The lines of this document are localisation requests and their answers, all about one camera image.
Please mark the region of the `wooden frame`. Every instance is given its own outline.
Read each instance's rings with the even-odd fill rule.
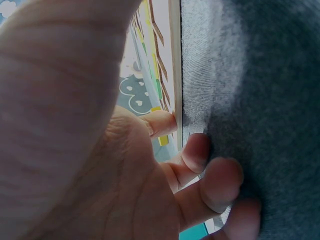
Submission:
[[[177,123],[177,147],[180,151],[183,147],[183,103],[182,103],[182,55],[181,55],[181,12],[180,0],[169,1],[169,21],[171,33],[171,51],[173,64],[173,86],[175,120]]]

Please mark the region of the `gray cushion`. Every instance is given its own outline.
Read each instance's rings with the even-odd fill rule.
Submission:
[[[320,239],[320,3],[181,0],[183,137],[238,159],[261,240]]]

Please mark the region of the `fabric texture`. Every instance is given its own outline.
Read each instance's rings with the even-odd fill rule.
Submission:
[[[320,239],[320,2],[181,0],[183,138],[244,168],[260,240]]]

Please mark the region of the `brown line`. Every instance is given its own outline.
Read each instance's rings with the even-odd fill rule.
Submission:
[[[157,26],[157,24],[155,22],[152,22],[152,27],[153,27],[153,30],[156,32],[157,36],[159,37],[162,45],[165,46],[164,36],[160,32],[160,30],[159,30],[159,28],[158,28],[158,26]]]
[[[151,15],[150,17],[151,17],[152,28],[156,32],[156,34],[158,35],[162,45],[165,46],[164,36],[160,32],[158,25],[156,24],[156,21],[155,21],[154,7],[152,5],[152,0],[148,0],[148,2],[149,2],[149,11],[150,11],[150,15]]]
[[[164,103],[165,110],[166,110],[167,112],[169,112],[169,108],[168,108],[168,105],[167,105],[167,101],[166,101],[165,99],[164,99],[163,103]]]
[[[157,58],[158,64],[161,67],[161,70],[163,71],[164,77],[165,77],[166,81],[168,82],[168,73],[167,73],[167,70],[165,68],[165,65],[162,62],[161,57],[159,55],[157,55],[156,58]]]
[[[160,99],[160,104],[161,104],[162,110],[165,110],[164,104],[162,103],[162,99]]]
[[[170,101],[170,97],[169,97],[169,94],[168,94],[168,92],[167,92],[167,89],[166,89],[163,81],[161,82],[161,88],[162,88],[162,92],[164,93],[166,99],[168,100],[169,106],[171,106],[171,104],[170,104],[170,102],[171,102],[171,101]]]

